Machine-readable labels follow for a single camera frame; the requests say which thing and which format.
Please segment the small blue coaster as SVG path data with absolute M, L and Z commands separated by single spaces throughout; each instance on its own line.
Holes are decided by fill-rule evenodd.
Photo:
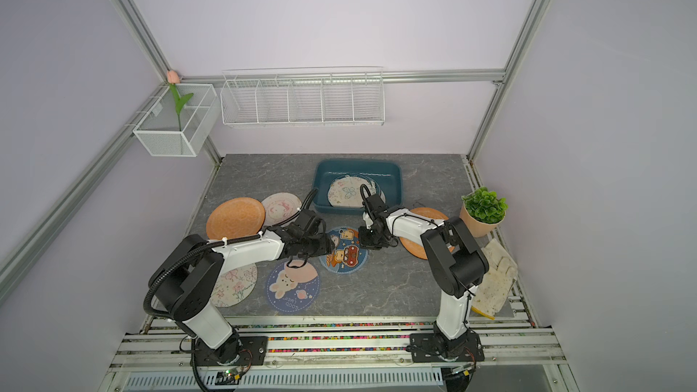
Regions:
M 368 251 L 359 242 L 359 231 L 350 227 L 338 227 L 328 232 L 333 248 L 319 259 L 326 270 L 346 275 L 365 267 Z

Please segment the orange coaster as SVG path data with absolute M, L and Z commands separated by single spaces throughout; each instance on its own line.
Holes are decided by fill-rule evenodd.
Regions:
M 210 240 L 252 236 L 260 231 L 265 217 L 266 211 L 260 201 L 235 198 L 212 212 L 206 223 L 206 234 Z
M 411 212 L 428 220 L 445 220 L 448 217 L 443 212 L 428 207 L 414 208 L 411 210 Z M 414 241 L 410 241 L 409 239 L 404 237 L 400 237 L 399 240 L 403 247 L 413 256 L 424 261 L 428 259 L 428 256 L 423 246 L 415 243 Z

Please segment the purple pink bunny coaster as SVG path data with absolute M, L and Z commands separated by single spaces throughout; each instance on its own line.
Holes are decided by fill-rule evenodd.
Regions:
M 321 293 L 319 272 L 310 263 L 283 262 L 276 266 L 265 284 L 265 293 L 274 310 L 292 314 L 306 310 Z

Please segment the white butterfly coaster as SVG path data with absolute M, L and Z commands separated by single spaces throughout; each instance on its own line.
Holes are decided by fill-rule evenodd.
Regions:
M 328 201 L 332 207 L 362 208 L 363 199 L 361 187 L 366 186 L 370 193 L 376 193 L 378 186 L 370 178 L 346 175 L 336 179 L 327 193 Z

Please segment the teal plastic storage box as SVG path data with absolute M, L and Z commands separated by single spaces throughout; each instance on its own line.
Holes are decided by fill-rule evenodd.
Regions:
M 318 212 L 361 214 L 360 187 L 377 194 L 388 207 L 402 203 L 402 175 L 399 165 L 383 160 L 327 159 L 317 166 L 313 199 Z

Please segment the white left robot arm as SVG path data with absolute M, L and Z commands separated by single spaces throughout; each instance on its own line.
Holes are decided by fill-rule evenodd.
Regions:
M 175 322 L 209 350 L 236 351 L 241 347 L 236 329 L 211 302 L 219 278 L 258 262 L 287 260 L 304 266 L 332 247 L 326 222 L 309 210 L 297 212 L 285 225 L 244 237 L 206 240 L 189 235 L 152 274 L 143 310 Z

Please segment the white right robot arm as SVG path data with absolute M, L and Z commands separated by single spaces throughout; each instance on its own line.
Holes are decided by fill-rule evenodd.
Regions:
M 431 274 L 441 289 L 433 354 L 445 357 L 466 345 L 474 333 L 468 317 L 477 288 L 489 271 L 488 260 L 459 217 L 428 219 L 405 208 L 388 207 L 377 194 L 361 191 L 364 225 L 359 242 L 365 249 L 394 247 L 402 240 L 424 249 Z

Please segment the white mesh box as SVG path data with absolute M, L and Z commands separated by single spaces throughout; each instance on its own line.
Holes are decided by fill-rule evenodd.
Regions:
M 221 102 L 212 85 L 181 83 L 178 89 L 181 94 L 193 94 L 181 113 L 181 132 L 170 89 L 155 99 L 134 127 L 136 138 L 154 157 L 197 156 L 221 116 Z

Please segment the pink striped bunny coaster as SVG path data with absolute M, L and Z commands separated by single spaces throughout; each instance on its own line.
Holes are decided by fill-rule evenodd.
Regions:
M 265 226 L 273 226 L 288 220 L 301 208 L 301 199 L 289 192 L 278 192 L 261 202 L 265 210 Z

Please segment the white pink floral coaster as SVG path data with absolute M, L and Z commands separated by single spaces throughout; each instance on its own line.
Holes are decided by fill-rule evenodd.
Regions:
M 217 308 L 229 308 L 247 299 L 258 281 L 257 266 L 247 265 L 221 275 L 212 291 L 211 303 Z

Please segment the green potted plant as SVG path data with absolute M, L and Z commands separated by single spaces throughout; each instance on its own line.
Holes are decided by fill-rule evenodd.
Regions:
M 488 235 L 506 217 L 508 203 L 497 192 L 480 187 L 471 194 L 462 196 L 460 219 L 466 223 L 475 238 Z

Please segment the pink artificial tulip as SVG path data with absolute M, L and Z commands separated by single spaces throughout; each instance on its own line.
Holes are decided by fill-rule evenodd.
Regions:
M 177 116 L 178 129 L 181 132 L 183 130 L 181 113 L 185 105 L 189 103 L 192 99 L 193 94 L 181 94 L 178 89 L 179 83 L 181 83 L 181 78 L 174 70 L 169 70 L 166 74 L 167 83 L 172 94 L 172 99 L 174 100 L 174 109 Z

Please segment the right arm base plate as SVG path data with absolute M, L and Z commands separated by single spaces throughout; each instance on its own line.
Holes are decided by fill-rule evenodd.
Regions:
M 456 339 L 447 339 L 439 332 L 413 333 L 406 351 L 416 363 L 471 362 L 485 360 L 483 345 L 474 330 Z

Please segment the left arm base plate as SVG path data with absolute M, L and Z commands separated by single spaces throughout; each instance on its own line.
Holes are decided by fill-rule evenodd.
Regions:
M 269 338 L 265 336 L 232 337 L 221 347 L 212 350 L 201 339 L 192 349 L 198 367 L 261 366 L 264 363 Z

